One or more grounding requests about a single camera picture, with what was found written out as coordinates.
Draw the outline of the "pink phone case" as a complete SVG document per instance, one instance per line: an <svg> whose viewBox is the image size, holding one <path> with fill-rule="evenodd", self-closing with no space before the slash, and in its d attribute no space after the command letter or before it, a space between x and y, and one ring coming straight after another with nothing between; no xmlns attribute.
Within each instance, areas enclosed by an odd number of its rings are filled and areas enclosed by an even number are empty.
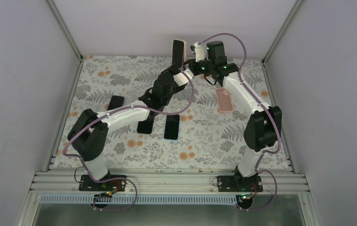
<svg viewBox="0 0 357 226"><path fill-rule="evenodd" d="M218 103L218 109L221 113L229 113L233 111L233 104L230 97L230 93L227 89L216 89L216 98Z"/></svg>

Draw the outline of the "blue phone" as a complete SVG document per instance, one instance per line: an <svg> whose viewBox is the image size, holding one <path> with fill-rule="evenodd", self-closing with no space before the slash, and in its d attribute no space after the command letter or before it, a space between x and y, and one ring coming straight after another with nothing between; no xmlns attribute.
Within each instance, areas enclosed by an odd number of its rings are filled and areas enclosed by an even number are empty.
<svg viewBox="0 0 357 226"><path fill-rule="evenodd" d="M125 98L122 96L113 95L108 104L107 111L122 107L124 104L124 100Z"/></svg>

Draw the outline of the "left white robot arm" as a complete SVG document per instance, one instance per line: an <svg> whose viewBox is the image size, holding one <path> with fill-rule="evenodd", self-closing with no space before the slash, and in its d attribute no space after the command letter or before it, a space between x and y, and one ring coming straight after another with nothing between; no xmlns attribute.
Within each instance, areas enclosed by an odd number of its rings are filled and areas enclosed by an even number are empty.
<svg viewBox="0 0 357 226"><path fill-rule="evenodd" d="M67 136L67 145L77 151L75 156L88 172L93 187L102 191L110 184L109 171L102 159L108 133L134 122L154 119L159 114L168 115L164 108L173 95L187 84L193 86L193 77L190 69L171 66L158 76L152 88L134 102L105 112L86 109L81 113Z"/></svg>

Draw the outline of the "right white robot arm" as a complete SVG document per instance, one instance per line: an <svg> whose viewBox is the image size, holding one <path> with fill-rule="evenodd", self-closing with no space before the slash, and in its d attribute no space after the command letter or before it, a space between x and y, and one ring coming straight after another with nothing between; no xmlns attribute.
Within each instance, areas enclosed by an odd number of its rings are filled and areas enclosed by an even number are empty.
<svg viewBox="0 0 357 226"><path fill-rule="evenodd" d="M239 99L249 114L244 130L248 150L235 167L233 176L222 180L223 187L244 192L259 183L259 165L267 148L281 143L282 111L278 106L267 104L253 91L244 79L241 66L228 63L222 41L208 42L205 47L196 42L190 49L195 54L195 59L186 62L191 71L195 75L210 75L216 83Z"/></svg>

